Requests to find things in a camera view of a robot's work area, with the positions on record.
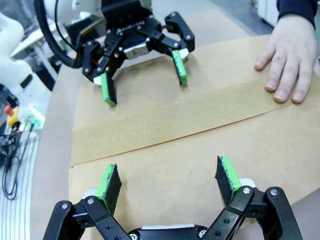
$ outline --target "wire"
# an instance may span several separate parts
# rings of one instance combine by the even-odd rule
[[[60,28],[58,26],[58,2],[59,0],[56,0],[55,1],[55,6],[54,6],[54,23],[55,23],[55,27],[56,27],[56,30],[59,34],[59,36],[62,38],[62,40],[69,45],[70,48],[72,48],[73,50],[75,50],[76,52],[77,49],[74,45],[72,45],[72,43],[68,42],[67,39],[64,38],[64,36],[62,35],[61,31],[60,31]]]
[[[11,200],[11,201],[14,200],[17,196],[18,174],[19,174],[22,160],[23,160],[25,153],[26,153],[26,150],[27,150],[27,145],[30,140],[30,135],[31,135],[33,128],[34,128],[34,124],[31,124],[29,134],[28,134],[27,139],[24,144],[21,158],[19,158],[16,155],[18,147],[19,147],[18,131],[12,130],[10,135],[1,136],[1,138],[5,138],[5,140],[7,140],[7,142],[1,146],[2,153],[0,156],[0,167],[4,166],[3,173],[2,173],[2,191],[3,191],[4,196],[8,200]],[[8,185],[7,184],[7,176],[8,176],[9,170],[11,169],[11,167],[13,165],[14,159],[17,160],[17,169],[15,171],[12,188],[9,191],[7,188],[7,185]]]

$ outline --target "table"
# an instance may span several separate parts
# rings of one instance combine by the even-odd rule
[[[49,26],[50,31],[54,32],[57,27],[56,24],[52,23]],[[41,31],[41,29],[37,29],[34,32],[32,32],[25,40],[23,40],[17,47],[16,49],[11,53],[10,57],[13,58],[16,56],[18,53],[22,52],[26,48],[32,47],[35,51],[35,53],[38,55],[40,60],[42,61],[43,65],[49,72],[49,74],[52,76],[52,78],[57,81],[58,79],[58,74],[55,71],[55,69],[51,66],[50,62],[44,55],[41,47],[38,45],[38,42],[44,38],[44,35]]]

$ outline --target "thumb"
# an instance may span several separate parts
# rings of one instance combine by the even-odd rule
[[[315,60],[313,70],[314,70],[315,74],[317,74],[320,77],[320,64],[319,64],[318,58]]]

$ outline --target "screw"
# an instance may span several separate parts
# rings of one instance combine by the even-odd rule
[[[271,195],[275,196],[275,195],[278,194],[278,191],[275,190],[275,189],[271,189],[271,190],[270,190],[270,193],[271,193]]]
[[[206,232],[207,232],[207,230],[201,230],[198,234],[199,238],[202,238]]]
[[[136,234],[134,234],[134,233],[131,233],[131,234],[129,235],[129,237],[130,237],[132,240],[138,240],[138,239],[139,239],[138,235],[136,235]]]
[[[243,193],[244,193],[244,194],[249,194],[249,193],[250,193],[250,189],[247,188],[247,187],[245,187],[245,188],[243,189]]]

